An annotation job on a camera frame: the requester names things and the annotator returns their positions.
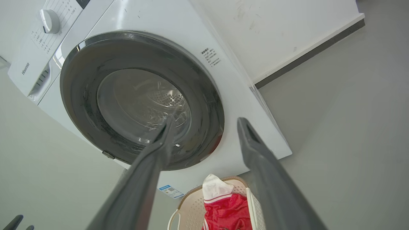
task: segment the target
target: red garment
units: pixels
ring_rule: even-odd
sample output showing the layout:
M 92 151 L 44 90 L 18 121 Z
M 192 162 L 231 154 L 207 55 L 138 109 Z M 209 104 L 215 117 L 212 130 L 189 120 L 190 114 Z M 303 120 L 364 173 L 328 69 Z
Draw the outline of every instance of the red garment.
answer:
M 205 201 L 204 226 L 202 230 L 251 230 L 247 198 L 233 193 L 231 197 Z

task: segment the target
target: warning label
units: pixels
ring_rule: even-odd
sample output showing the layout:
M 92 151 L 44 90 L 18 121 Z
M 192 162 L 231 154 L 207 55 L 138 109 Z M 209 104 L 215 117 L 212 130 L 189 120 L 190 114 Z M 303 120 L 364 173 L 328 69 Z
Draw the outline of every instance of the warning label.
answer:
M 184 194 L 180 191 L 176 190 L 175 188 L 171 187 L 170 185 L 163 186 L 159 188 L 160 191 L 166 193 L 168 196 L 176 199 L 182 197 Z
M 213 67 L 222 61 L 217 56 L 217 53 L 214 49 L 206 48 L 205 50 L 202 51 L 202 55 L 204 56 L 210 67 Z

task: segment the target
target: hisense logo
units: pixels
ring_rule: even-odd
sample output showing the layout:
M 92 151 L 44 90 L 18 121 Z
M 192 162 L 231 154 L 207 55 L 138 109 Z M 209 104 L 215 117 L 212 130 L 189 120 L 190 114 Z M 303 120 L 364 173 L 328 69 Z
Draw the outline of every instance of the hisense logo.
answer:
M 30 63 L 27 63 L 26 67 L 23 69 L 23 71 L 21 71 L 21 73 L 22 73 L 23 75 L 24 75 L 25 72 L 27 71 L 29 65 L 30 65 Z

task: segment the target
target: dark gray baseboard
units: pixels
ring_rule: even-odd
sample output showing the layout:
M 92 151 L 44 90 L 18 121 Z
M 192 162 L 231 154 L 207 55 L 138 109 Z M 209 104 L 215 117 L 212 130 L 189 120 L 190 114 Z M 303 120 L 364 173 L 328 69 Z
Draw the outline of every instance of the dark gray baseboard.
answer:
M 273 73 L 272 75 L 266 77 L 265 79 L 261 80 L 260 82 L 256 83 L 257 89 L 267 85 L 272 80 L 277 79 L 279 76 L 287 73 L 288 71 L 294 69 L 295 67 L 299 66 L 306 60 L 312 58 L 313 56 L 321 53 L 322 51 L 328 49 L 330 46 L 334 45 L 335 43 L 339 42 L 340 40 L 346 38 L 348 35 L 352 34 L 353 32 L 361 29 L 365 26 L 365 21 L 362 19 L 359 22 L 353 24 L 352 26 L 348 27 L 346 30 L 342 31 L 341 33 L 335 35 L 330 40 L 324 42 L 323 44 L 317 46 L 313 50 L 309 51 L 308 53 L 304 54 L 303 56 L 297 58 L 295 61 L 291 62 L 290 64 L 284 66 L 283 68 L 279 69 L 277 72 Z

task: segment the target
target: white dial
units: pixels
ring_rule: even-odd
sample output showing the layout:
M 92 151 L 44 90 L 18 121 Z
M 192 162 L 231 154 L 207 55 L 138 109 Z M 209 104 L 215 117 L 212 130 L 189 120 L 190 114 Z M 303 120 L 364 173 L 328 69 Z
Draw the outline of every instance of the white dial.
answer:
M 41 9 L 37 14 L 40 21 L 41 30 L 46 34 L 56 34 L 60 31 L 60 19 L 58 15 L 50 9 Z

